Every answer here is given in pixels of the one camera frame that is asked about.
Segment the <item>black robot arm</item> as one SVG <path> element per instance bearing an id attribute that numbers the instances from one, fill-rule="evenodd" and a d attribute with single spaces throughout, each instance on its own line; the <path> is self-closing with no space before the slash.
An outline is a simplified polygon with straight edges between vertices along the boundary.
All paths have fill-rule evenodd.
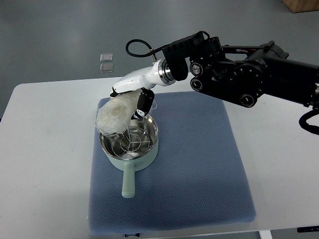
<path id="1" fill-rule="evenodd" d="M 221 45 L 205 31 L 159 48 L 164 59 L 142 75 L 157 84 L 182 81 L 193 75 L 194 91 L 242 107 L 253 107 L 262 95 L 270 95 L 311 107 L 299 119 L 302 129 L 318 134 L 309 119 L 319 113 L 319 68 L 288 59 L 273 41 L 259 46 Z"/>

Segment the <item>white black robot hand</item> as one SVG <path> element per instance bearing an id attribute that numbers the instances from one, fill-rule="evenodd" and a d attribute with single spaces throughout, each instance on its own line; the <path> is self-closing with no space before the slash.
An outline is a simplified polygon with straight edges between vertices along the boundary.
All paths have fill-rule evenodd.
<path id="1" fill-rule="evenodd" d="M 166 60 L 160 59 L 153 66 L 133 71 L 118 80 L 112 87 L 111 97 L 125 94 L 135 90 L 141 90 L 137 106 L 131 119 L 137 120 L 146 116 L 154 101 L 154 93 L 151 90 L 156 85 L 170 86 L 176 80 L 173 78 Z"/>

